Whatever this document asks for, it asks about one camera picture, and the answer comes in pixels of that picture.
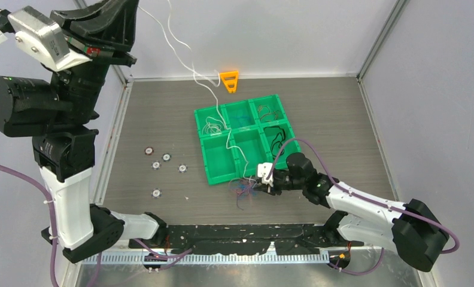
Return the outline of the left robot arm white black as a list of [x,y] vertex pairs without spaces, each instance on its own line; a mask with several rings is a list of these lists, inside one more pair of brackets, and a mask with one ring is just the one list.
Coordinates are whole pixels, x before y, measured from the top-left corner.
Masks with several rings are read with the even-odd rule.
[[90,202],[95,166],[95,106],[111,66],[132,66],[138,1],[99,1],[49,16],[27,6],[0,10],[0,44],[8,33],[26,54],[52,73],[50,81],[0,76],[0,132],[32,140],[44,180],[51,224],[44,239],[72,262],[103,252],[119,240],[154,248],[167,225],[146,212],[127,215]]

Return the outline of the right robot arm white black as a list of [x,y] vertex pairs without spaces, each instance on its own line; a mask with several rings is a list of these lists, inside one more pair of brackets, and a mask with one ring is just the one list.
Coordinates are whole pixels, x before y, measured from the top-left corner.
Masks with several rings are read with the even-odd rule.
[[332,245],[362,242],[396,253],[411,267],[430,272],[449,240],[434,213],[422,201],[386,200],[359,191],[318,172],[301,152],[286,158],[286,169],[257,165],[257,188],[270,195],[301,190],[315,205],[334,209],[324,225]]

